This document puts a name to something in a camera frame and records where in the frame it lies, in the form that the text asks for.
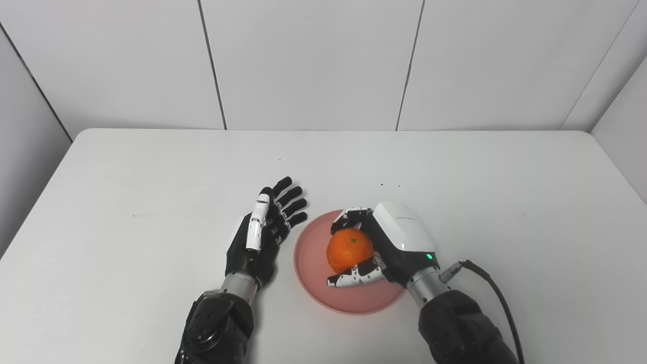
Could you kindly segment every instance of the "black robot finger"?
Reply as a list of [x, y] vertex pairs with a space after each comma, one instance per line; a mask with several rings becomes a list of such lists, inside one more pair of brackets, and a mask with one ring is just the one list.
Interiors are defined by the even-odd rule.
[[308, 202], [305, 200], [305, 198], [300, 198], [283, 209], [283, 216], [289, 218], [290, 216], [292, 216], [292, 214], [301, 210], [307, 205]]
[[294, 226], [304, 222], [305, 220], [308, 220], [308, 214], [301, 211], [298, 214], [294, 215], [293, 217], [289, 218], [285, 222], [285, 225], [287, 225], [289, 229], [292, 229]]
[[281, 198], [277, 199], [276, 204], [280, 209], [282, 209], [284, 206], [288, 205], [290, 201], [301, 196], [301, 194], [303, 194], [301, 186], [294, 187], [286, 192]]
[[278, 197], [281, 194], [281, 192], [283, 192], [283, 190], [285, 190], [286, 188], [290, 187], [291, 184], [292, 184], [292, 178], [290, 178], [290, 176], [287, 176], [283, 178], [281, 181], [278, 181], [276, 183], [276, 186], [272, 188], [274, 197]]

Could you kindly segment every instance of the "pink plate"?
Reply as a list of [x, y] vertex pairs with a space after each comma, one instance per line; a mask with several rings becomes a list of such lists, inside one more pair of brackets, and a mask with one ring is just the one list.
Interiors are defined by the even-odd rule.
[[325, 251], [330, 241], [330, 226], [341, 210], [325, 213], [306, 226], [294, 247], [294, 268], [308, 294], [333, 311], [365, 315], [388, 307], [404, 293], [398, 284], [386, 279], [363, 286], [335, 288], [326, 278], [335, 272], [328, 265]]

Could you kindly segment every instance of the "black robotic forearm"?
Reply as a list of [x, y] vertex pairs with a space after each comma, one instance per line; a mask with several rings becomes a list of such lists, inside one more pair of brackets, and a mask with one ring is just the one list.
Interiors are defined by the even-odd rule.
[[249, 303], [223, 292], [205, 292], [193, 303], [175, 364], [239, 364], [254, 331]]
[[427, 302], [420, 310], [418, 331], [438, 364], [519, 363], [478, 303], [460, 291]]

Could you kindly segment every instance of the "cable connector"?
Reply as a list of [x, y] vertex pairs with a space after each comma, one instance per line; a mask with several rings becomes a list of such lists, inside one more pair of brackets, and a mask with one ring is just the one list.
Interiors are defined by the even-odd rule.
[[449, 268], [447, 268], [444, 272], [442, 272], [439, 276], [438, 279], [441, 280], [442, 283], [447, 284], [455, 275], [458, 274], [458, 272], [461, 271], [462, 265], [460, 262], [456, 262], [452, 264]]

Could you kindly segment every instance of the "silver cylinder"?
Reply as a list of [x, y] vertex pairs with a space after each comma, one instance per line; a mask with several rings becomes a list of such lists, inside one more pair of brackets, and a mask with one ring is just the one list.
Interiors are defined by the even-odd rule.
[[406, 285], [413, 300], [422, 308], [432, 298], [447, 291], [447, 285], [439, 279], [441, 272], [436, 267], [428, 267], [416, 272]]
[[257, 288], [256, 280], [253, 277], [236, 272], [225, 277], [225, 281], [220, 287], [220, 292], [237, 295], [246, 300], [247, 303], [252, 304]]

